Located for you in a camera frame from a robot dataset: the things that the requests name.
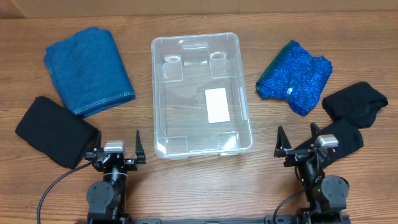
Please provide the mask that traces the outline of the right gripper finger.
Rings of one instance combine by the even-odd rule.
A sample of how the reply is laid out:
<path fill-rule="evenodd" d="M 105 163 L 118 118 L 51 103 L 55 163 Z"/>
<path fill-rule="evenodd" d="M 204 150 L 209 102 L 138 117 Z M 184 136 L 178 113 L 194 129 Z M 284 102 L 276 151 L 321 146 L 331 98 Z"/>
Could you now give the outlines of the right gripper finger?
<path fill-rule="evenodd" d="M 276 150 L 282 150 L 282 149 L 291 150 L 292 149 L 292 146 L 291 146 L 282 126 L 279 126 L 278 130 L 277 130 L 277 142 L 276 142 L 275 149 Z"/>
<path fill-rule="evenodd" d="M 310 124 L 310 130 L 311 130 L 313 140 L 316 140 L 317 137 L 322 135 L 322 130 L 318 127 L 318 125 L 315 122 L 312 122 Z"/>

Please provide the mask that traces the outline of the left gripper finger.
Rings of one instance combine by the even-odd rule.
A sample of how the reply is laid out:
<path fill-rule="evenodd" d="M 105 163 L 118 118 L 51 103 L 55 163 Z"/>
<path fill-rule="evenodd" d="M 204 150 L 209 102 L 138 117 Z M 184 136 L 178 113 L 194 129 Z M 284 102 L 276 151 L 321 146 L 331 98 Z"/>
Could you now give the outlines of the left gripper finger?
<path fill-rule="evenodd" d="M 141 143 L 139 130 L 136 131 L 136 150 L 135 150 L 135 152 L 136 152 L 137 159 L 145 159 L 146 158 L 144 148 Z"/>
<path fill-rule="evenodd" d="M 96 134 L 95 138 L 94 138 L 94 150 L 98 150 L 101 149 L 101 136 L 102 136 L 102 132 L 98 131 L 98 133 Z"/>

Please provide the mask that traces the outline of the black cloth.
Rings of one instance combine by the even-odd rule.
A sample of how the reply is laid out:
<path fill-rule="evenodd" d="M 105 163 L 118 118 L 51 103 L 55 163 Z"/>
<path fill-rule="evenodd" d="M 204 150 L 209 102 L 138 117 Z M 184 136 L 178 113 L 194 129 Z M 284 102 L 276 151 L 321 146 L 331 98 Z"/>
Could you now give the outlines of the black cloth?
<path fill-rule="evenodd" d="M 321 129 L 322 134 L 333 134 L 338 140 L 338 149 L 331 159 L 322 162 L 326 168 L 338 159 L 342 159 L 364 146 L 359 129 L 346 119 L 340 119 Z"/>
<path fill-rule="evenodd" d="M 333 121 L 346 119 L 358 129 L 370 128 L 379 110 L 387 105 L 387 97 L 368 82 L 355 83 L 322 101 L 323 109 Z"/>
<path fill-rule="evenodd" d="M 15 133 L 58 165 L 74 169 L 99 130 L 51 99 L 38 96 Z"/>

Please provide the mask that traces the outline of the blue glitter cloth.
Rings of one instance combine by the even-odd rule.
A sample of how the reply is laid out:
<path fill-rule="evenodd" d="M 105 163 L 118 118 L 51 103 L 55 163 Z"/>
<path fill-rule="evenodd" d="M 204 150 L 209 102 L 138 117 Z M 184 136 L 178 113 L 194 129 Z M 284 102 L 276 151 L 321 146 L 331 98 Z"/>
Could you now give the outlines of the blue glitter cloth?
<path fill-rule="evenodd" d="M 291 40 L 258 79 L 256 91 L 263 99 L 285 100 L 294 113 L 306 116 L 318 104 L 332 71 L 329 60 L 312 56 Z"/>

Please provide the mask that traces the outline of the blue denim cloth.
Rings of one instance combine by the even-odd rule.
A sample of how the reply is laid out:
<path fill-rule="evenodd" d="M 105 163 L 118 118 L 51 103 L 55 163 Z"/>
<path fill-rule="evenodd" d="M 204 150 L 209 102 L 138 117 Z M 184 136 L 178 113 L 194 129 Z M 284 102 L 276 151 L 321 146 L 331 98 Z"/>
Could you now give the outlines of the blue denim cloth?
<path fill-rule="evenodd" d="M 89 27 L 48 46 L 44 64 L 64 106 L 81 118 L 136 98 L 109 30 Z"/>

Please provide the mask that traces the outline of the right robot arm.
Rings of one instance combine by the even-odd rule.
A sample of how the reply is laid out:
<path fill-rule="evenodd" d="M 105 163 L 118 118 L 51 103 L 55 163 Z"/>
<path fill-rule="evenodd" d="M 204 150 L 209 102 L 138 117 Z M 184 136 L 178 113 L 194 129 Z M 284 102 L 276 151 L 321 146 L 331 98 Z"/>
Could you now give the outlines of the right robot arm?
<path fill-rule="evenodd" d="M 314 143 L 305 149 L 293 149 L 283 127 L 278 127 L 274 157 L 283 157 L 285 167 L 295 168 L 296 178 L 301 181 L 303 189 L 277 206 L 271 222 L 350 223 L 349 217 L 341 212 L 347 206 L 349 183 L 340 176 L 326 176 L 322 165 L 334 156 L 338 140 L 332 134 L 322 134 L 315 123 L 310 124 L 310 129 Z M 305 194 L 308 207 L 298 209 L 295 215 L 279 217 L 277 213 L 280 208 L 300 194 Z"/>

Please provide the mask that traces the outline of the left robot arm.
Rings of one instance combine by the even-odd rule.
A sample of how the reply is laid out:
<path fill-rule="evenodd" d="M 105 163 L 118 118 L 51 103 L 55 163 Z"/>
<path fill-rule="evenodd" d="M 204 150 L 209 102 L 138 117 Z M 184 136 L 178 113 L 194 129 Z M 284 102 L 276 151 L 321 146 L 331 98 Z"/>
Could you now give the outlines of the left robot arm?
<path fill-rule="evenodd" d="M 101 134 L 95 147 L 86 153 L 85 159 L 103 173 L 103 180 L 90 186 L 86 194 L 89 205 L 88 223 L 133 223 L 125 212 L 128 172 L 136 171 L 146 163 L 146 155 L 139 131 L 136 132 L 136 157 L 126 158 L 122 140 L 108 141 L 101 147 Z"/>

